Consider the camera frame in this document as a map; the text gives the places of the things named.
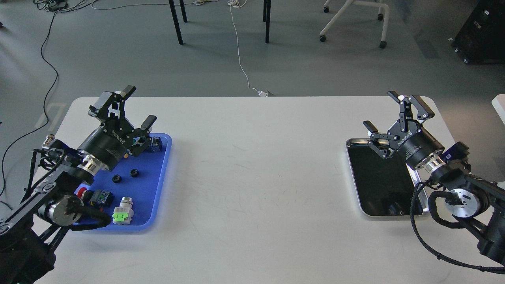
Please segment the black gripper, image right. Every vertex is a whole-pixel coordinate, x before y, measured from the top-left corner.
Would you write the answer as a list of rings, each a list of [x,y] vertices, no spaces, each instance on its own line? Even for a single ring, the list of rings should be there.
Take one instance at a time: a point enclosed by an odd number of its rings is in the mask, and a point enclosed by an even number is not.
[[[435,113],[420,96],[399,95],[395,91],[389,91],[388,95],[399,104],[399,119],[389,128],[388,134],[379,133],[370,121],[363,121],[369,131],[368,146],[382,159],[391,157],[393,149],[411,169],[420,169],[422,160],[444,151],[444,146],[422,126]],[[381,146],[380,140],[390,141],[390,147]]]

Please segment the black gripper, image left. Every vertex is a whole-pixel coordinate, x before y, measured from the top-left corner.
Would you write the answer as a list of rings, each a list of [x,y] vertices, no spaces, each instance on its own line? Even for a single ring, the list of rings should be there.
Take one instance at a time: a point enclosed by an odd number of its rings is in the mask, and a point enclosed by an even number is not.
[[[99,120],[101,126],[87,137],[78,151],[83,156],[93,156],[107,171],[112,171],[125,154],[134,157],[141,154],[134,149],[134,140],[149,137],[150,128],[157,120],[157,116],[148,115],[141,126],[134,129],[125,117],[125,102],[136,89],[126,86],[123,91],[103,92],[89,107],[88,115]]]

